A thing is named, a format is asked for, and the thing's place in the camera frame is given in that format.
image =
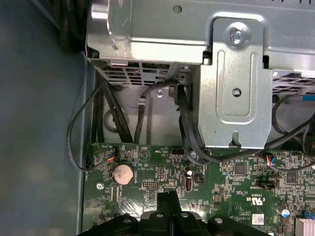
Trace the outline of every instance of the colorful wire connector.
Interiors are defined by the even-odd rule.
[[[269,166],[269,167],[273,166],[275,160],[276,160],[275,157],[267,156],[267,166]]]
[[[115,159],[115,151],[112,150],[109,154],[109,158],[107,159],[108,162],[112,162]]]

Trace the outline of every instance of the green circuit board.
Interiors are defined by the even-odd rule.
[[[294,235],[295,217],[302,210],[315,211],[313,169],[285,174],[266,165],[266,158],[253,156],[225,163],[196,166],[180,147],[91,143],[87,160],[99,163],[112,157],[101,170],[86,173],[84,183],[83,231],[121,214],[140,219],[143,212],[156,210],[158,192],[176,191],[184,211],[197,212],[204,221],[224,215],[274,236]],[[228,154],[237,149],[211,149]],[[275,165],[296,168],[308,163],[299,151],[272,151]],[[128,165],[132,180],[117,184],[115,168]],[[187,189],[187,170],[191,187]],[[103,189],[96,185],[101,183]],[[277,213],[283,206],[288,218]]]

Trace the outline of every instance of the black cable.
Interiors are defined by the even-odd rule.
[[[124,132],[125,132],[125,136],[126,136],[126,139],[127,139],[127,143],[132,143],[133,144],[133,140],[132,140],[132,136],[131,136],[131,133],[130,133],[130,130],[129,130],[129,127],[128,127],[128,124],[127,124],[127,121],[126,121],[126,118],[125,118],[125,115],[113,93],[113,90],[112,90],[112,87],[109,83],[106,83],[104,88],[108,91],[108,95],[109,95],[109,98],[111,99],[111,101],[113,102],[114,106],[115,106],[115,109],[117,111],[117,114],[118,114],[118,117],[119,117],[119,120],[122,124],[122,127],[124,129]]]
[[[181,120],[183,122],[184,132],[187,136],[187,139],[191,145],[192,150],[202,159],[214,162],[220,162],[220,159],[214,156],[209,156],[205,153],[201,147],[198,145],[195,134],[193,131],[193,126],[190,118],[189,105],[186,99],[186,94],[184,91],[184,87],[178,87],[178,105],[179,111],[181,113]]]
[[[109,109],[110,109],[110,111],[112,113],[113,121],[114,121],[115,126],[117,128],[117,132],[119,134],[119,137],[120,137],[120,139],[122,140],[123,143],[126,143],[127,142],[126,134],[125,134],[124,128],[122,127],[122,124],[120,123],[120,119],[118,117],[118,114],[117,114],[117,111],[115,109],[115,106],[114,106],[112,100],[110,100],[106,90],[104,91],[104,94],[105,94],[105,97],[106,97]]]
[[[277,146],[283,144],[284,142],[288,141],[289,139],[296,136],[297,134],[303,132],[303,130],[314,119],[312,117],[309,120],[307,120],[306,122],[304,122],[303,124],[301,124],[300,126],[298,126],[297,128],[295,128],[294,130],[292,130],[291,132],[287,133],[286,135],[283,135],[282,137],[280,137],[274,141],[266,143],[265,148],[263,150],[261,150],[261,149],[246,150],[246,151],[243,151],[240,153],[223,155],[223,156],[221,156],[221,159],[218,159],[215,156],[207,155],[205,152],[203,152],[201,150],[201,148],[197,144],[196,137],[195,137],[195,134],[193,132],[188,102],[187,102],[186,94],[185,94],[183,87],[178,87],[178,103],[179,103],[179,108],[180,108],[180,112],[181,112],[181,116],[182,116],[182,120],[183,120],[183,124],[184,124],[184,131],[187,134],[188,140],[191,144],[191,148],[196,152],[196,154],[199,157],[202,157],[203,159],[206,159],[206,160],[213,160],[215,162],[220,162],[220,161],[226,162],[226,161],[231,161],[231,160],[235,160],[235,159],[246,158],[246,157],[256,155],[260,152],[263,152],[263,151],[266,151],[266,150],[269,150],[272,148],[276,148]]]
[[[270,166],[271,169],[275,170],[275,171],[278,171],[278,172],[282,172],[282,173],[294,173],[294,172],[299,172],[299,171],[303,171],[303,170],[306,170],[308,168],[311,168],[313,165],[315,165],[315,160],[312,156],[308,155],[309,151],[306,149],[306,145],[305,145],[305,141],[306,141],[306,136],[307,136],[307,133],[309,132],[309,129],[310,129],[310,125],[308,125],[306,127],[306,129],[304,130],[303,132],[303,138],[302,138],[302,148],[303,148],[303,152],[304,152],[304,155],[307,159],[311,160],[312,162],[306,166],[302,166],[302,167],[299,167],[299,168],[293,168],[293,169],[282,169],[282,168],[278,168],[278,167],[275,167],[275,166]]]
[[[60,45],[68,53],[78,53],[85,49],[86,23],[84,22],[86,22],[89,3],[79,1],[74,4],[73,1],[54,0],[54,12],[60,32]]]
[[[168,86],[175,86],[178,84],[178,81],[176,80],[167,80],[161,83],[157,83],[155,85],[152,85],[150,87],[148,87],[141,95],[142,98],[146,98],[147,95],[156,90],[156,89],[163,89],[165,87]],[[134,143],[135,144],[139,144],[139,140],[140,140],[140,134],[141,134],[141,129],[142,129],[142,124],[143,124],[143,120],[144,120],[144,113],[145,113],[145,109],[146,109],[146,105],[139,105],[139,110],[138,110],[138,123],[137,123],[137,127],[134,133]]]
[[[79,24],[79,16],[77,15],[76,1],[75,0],[63,0],[65,15],[71,26],[71,33],[78,39],[84,39],[85,34],[83,27]]]
[[[106,82],[107,82],[106,80],[102,81],[102,83],[97,88],[94,89],[94,91],[91,93],[91,95],[89,96],[87,101],[83,104],[83,106],[80,108],[80,110],[71,119],[71,121],[69,123],[69,126],[68,126],[67,137],[66,137],[66,146],[67,146],[68,156],[69,156],[69,159],[70,159],[72,165],[75,168],[77,168],[79,171],[86,171],[87,172],[87,171],[97,170],[102,165],[104,165],[106,163],[106,161],[107,161],[107,160],[104,160],[104,161],[102,161],[102,162],[98,163],[97,165],[92,166],[90,168],[83,168],[83,167],[79,166],[78,163],[75,161],[74,156],[73,156],[73,152],[72,152],[72,147],[71,147],[71,133],[72,133],[72,129],[73,129],[73,126],[74,126],[75,122],[77,121],[77,119],[79,118],[81,113],[84,111],[84,109],[93,101],[93,98],[95,97],[97,92],[103,87],[103,85]]]
[[[190,148],[190,144],[188,142],[188,139],[185,135],[185,131],[184,131],[184,125],[183,125],[183,121],[182,118],[179,116],[179,129],[181,132],[181,137],[182,137],[182,142],[183,142],[183,149],[184,149],[184,155],[187,157],[187,159],[197,165],[197,166],[206,166],[210,163],[210,161],[207,160],[195,160],[194,158],[192,158],[192,156],[190,155],[191,152],[193,152],[192,148]]]
[[[101,83],[101,79],[96,76],[96,80],[98,80],[98,84]],[[103,91],[98,91],[97,95],[97,116],[96,116],[96,124],[97,124],[97,139],[99,143],[104,143],[104,130],[103,130],[103,111],[104,111],[104,96]]]
[[[95,88],[98,87],[98,80],[95,78]],[[92,114],[92,127],[91,127],[91,142],[96,142],[96,121],[97,119],[97,96],[93,100],[93,114]]]
[[[277,119],[277,111],[278,111],[278,108],[279,106],[281,106],[281,104],[286,101],[287,99],[289,98],[295,98],[295,97],[304,97],[304,96],[307,96],[305,94],[296,94],[296,95],[290,95],[290,96],[287,96],[281,100],[279,100],[275,105],[274,107],[272,108],[272,126],[273,128],[280,134],[287,134],[287,131],[285,131],[278,123],[278,119]],[[303,142],[301,140],[301,138],[299,137],[293,137],[301,146],[303,146]]]

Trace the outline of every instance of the logo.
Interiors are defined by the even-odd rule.
[[[265,198],[246,198],[247,202],[252,202],[253,206],[262,206]]]
[[[150,159],[151,154],[148,150],[141,150],[138,153],[138,158],[140,161],[146,162]]]

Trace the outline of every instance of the sticker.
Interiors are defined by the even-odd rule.
[[[264,214],[253,214],[252,225],[264,225]]]

